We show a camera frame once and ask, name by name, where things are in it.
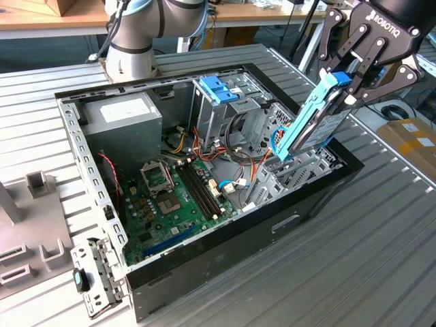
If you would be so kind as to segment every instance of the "blue pcie slot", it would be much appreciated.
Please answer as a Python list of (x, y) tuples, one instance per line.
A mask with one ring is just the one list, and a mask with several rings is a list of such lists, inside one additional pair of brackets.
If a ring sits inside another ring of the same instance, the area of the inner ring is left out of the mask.
[(170, 247), (171, 245), (179, 242), (180, 240), (183, 240), (185, 237), (189, 236), (194, 229), (197, 228), (197, 225), (192, 226), (188, 230), (185, 230), (184, 232), (181, 232), (178, 235), (173, 236), (172, 238), (169, 238), (168, 240), (165, 240), (164, 242), (160, 242), (159, 244), (153, 245), (151, 248), (144, 250), (142, 252), (142, 255), (145, 257), (147, 255), (152, 255), (154, 253), (160, 252), (167, 247)]

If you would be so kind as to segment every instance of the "connector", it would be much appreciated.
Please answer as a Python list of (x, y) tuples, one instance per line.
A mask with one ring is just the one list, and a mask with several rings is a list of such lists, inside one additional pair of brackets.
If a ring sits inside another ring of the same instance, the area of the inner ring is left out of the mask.
[(227, 194), (231, 194), (231, 193), (235, 192), (236, 190), (235, 190), (232, 183), (228, 183), (228, 184), (223, 186), (223, 191), (225, 191)]

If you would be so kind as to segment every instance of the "red wire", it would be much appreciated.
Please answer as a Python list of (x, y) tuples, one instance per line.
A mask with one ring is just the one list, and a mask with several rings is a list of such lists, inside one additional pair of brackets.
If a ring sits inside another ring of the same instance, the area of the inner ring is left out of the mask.
[(118, 176), (116, 175), (115, 166), (111, 162), (111, 160), (108, 157), (106, 157), (103, 153), (99, 153), (98, 155), (100, 157), (102, 157), (103, 159), (105, 159), (109, 163), (110, 167), (112, 168), (112, 172), (114, 173), (115, 189), (116, 189), (116, 209), (119, 209), (119, 207), (120, 207), (120, 192), (119, 192), (120, 183), (118, 183)]

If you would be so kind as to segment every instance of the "metal bracket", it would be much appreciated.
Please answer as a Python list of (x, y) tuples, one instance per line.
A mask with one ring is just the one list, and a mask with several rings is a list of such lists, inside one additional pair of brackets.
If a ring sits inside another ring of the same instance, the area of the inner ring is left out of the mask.
[(73, 271), (76, 286), (87, 286), (86, 289), (78, 287), (78, 291), (91, 319), (117, 306), (122, 297), (128, 295), (125, 275), (109, 238), (89, 239), (88, 243), (74, 247), (71, 255), (76, 267)]

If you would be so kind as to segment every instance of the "metal table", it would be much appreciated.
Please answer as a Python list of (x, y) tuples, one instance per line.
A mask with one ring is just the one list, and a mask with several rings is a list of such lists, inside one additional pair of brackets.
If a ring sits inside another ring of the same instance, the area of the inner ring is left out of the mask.
[[(165, 74), (236, 62), (254, 62), (300, 104), (313, 87), (261, 45), (158, 57)], [(107, 82), (97, 64), (0, 76), (0, 180), (39, 169), (56, 176), (75, 244), (97, 226), (52, 94)], [(436, 320), (434, 185), (353, 117), (336, 137), (365, 164), (347, 189), (316, 218), (143, 326), (429, 327)], [(135, 325), (127, 301), (90, 321), (71, 273), (2, 300), (0, 321)]]

